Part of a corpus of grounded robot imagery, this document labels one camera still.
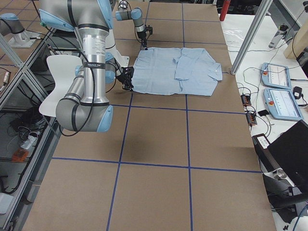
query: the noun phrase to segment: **metal post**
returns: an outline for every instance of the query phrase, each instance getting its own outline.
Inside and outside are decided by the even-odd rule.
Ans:
[[[6,55],[11,59],[14,65],[21,67],[23,65],[23,61],[19,58],[16,52],[10,47],[10,45],[5,40],[4,36],[0,34],[0,47],[6,53]]]
[[[250,46],[250,44],[252,43],[262,21],[263,21],[263,18],[264,16],[266,15],[266,13],[268,12],[268,9],[271,5],[271,3],[273,2],[273,0],[263,0],[261,2],[261,5],[254,17],[254,20],[252,21],[251,25],[250,25],[250,28],[247,32],[247,35],[243,41],[243,44],[239,50],[239,53],[237,54],[235,60],[234,60],[234,63],[233,63],[233,66],[232,66],[232,69],[231,69],[231,74],[232,75],[235,75],[237,70],[239,69],[246,53],[247,53],[247,50]]]

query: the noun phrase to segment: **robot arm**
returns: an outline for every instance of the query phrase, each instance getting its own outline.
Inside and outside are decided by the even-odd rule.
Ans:
[[[113,28],[109,0],[41,0],[40,16],[42,23],[56,29],[76,28],[86,56],[83,69],[57,105],[57,120],[71,131],[107,131],[113,116],[105,95],[105,38]]]
[[[146,26],[142,20],[142,10],[140,8],[135,8],[132,11],[128,10],[128,2],[126,0],[122,0],[119,3],[118,11],[115,14],[115,18],[118,21],[124,20],[133,20],[138,38],[141,39],[141,44],[145,50],[147,50],[147,34],[149,32],[149,36],[153,33],[153,28],[151,26]]]
[[[0,15],[0,34],[6,36],[10,33],[19,34],[24,32],[25,28],[20,23],[18,17],[13,13],[4,13]]]
[[[3,36],[13,34],[14,44],[10,44],[12,47],[28,43],[31,36],[31,33],[25,30],[18,17],[13,13],[0,15],[0,34]]]

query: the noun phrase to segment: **blue joint cap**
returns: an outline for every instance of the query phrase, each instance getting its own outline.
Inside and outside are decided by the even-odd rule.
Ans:
[[[142,10],[137,7],[135,8],[134,10],[131,11],[131,18],[132,19],[139,19],[139,18],[142,18]]]
[[[110,52],[106,52],[105,54],[105,62],[108,62],[109,60],[113,59],[113,55]]]
[[[112,83],[115,80],[116,74],[113,71],[105,71],[105,81],[107,84]]]
[[[0,15],[0,18],[5,19],[5,20],[11,20],[11,21],[18,20],[18,17],[13,13],[4,13],[4,14]]]
[[[107,132],[111,126],[112,116],[114,114],[114,108],[112,105],[109,105],[103,115],[100,124],[97,127],[97,132]]]
[[[52,15],[51,13],[48,13],[42,9],[39,10],[40,12],[40,18],[43,24],[46,24],[50,27],[59,29],[59,30],[64,30],[64,31],[69,31],[73,32],[74,27],[70,25],[68,22],[62,20],[61,18],[58,18],[55,15]]]
[[[120,12],[119,12],[119,11],[116,11],[115,13],[116,13],[116,14],[115,14],[116,20],[117,20],[117,21],[122,21],[122,17],[121,17],[121,15],[120,15]]]
[[[75,68],[75,76],[78,76],[78,72],[82,66],[76,66]]]

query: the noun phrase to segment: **cardboard table surface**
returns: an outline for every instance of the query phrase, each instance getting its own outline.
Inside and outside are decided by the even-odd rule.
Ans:
[[[223,81],[211,97],[116,84],[111,129],[60,138],[23,230],[274,231],[216,7],[130,4],[154,28],[149,47],[206,48]],[[133,23],[115,21],[114,35],[133,65]]]

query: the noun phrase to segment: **gray metal pole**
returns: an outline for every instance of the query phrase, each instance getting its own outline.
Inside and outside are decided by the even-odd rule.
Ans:
[[[269,10],[269,7],[271,5],[271,3],[273,2],[273,0],[263,0],[261,2],[261,5],[254,17],[254,20],[252,21],[250,28],[247,32],[247,35],[243,41],[243,44],[239,50],[239,53],[237,54],[233,66],[231,68],[231,74],[235,75],[237,70],[239,69],[248,48],[250,47],[250,44],[252,43],[252,41],[254,40],[254,37],[263,21],[264,16],[266,15],[266,13]]]

